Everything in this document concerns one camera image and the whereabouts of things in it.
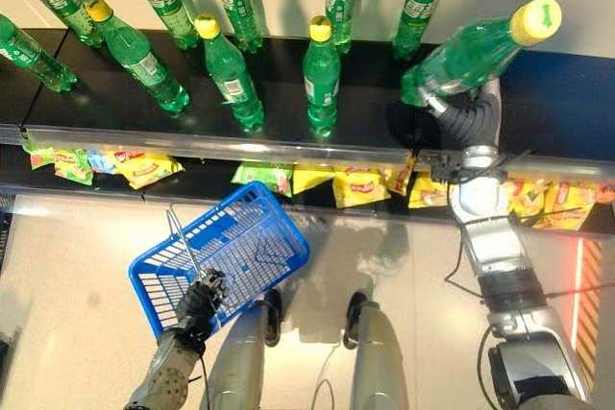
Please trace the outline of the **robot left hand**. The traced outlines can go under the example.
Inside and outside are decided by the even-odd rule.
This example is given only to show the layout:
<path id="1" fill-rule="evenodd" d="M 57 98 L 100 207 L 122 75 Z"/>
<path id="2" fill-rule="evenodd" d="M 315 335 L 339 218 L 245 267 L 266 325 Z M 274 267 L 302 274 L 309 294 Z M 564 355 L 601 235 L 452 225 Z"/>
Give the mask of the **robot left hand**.
<path id="1" fill-rule="evenodd" d="M 205 342 L 213 331 L 212 321 L 226 296 L 225 274 L 206 270 L 203 278 L 190 284 L 177 305 L 179 325 L 191 338 Z"/>

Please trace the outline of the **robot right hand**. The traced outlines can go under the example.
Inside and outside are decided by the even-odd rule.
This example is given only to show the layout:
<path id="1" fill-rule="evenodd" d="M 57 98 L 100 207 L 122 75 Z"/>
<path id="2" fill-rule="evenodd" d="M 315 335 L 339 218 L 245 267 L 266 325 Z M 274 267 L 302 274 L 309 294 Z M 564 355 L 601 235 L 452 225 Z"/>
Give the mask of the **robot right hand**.
<path id="1" fill-rule="evenodd" d="M 463 150 L 499 145 L 502 122 L 500 80 L 484 84 L 469 106 L 458 108 L 421 87 L 420 107 L 401 101 L 385 109 L 391 135 L 414 153 L 422 150 Z"/>

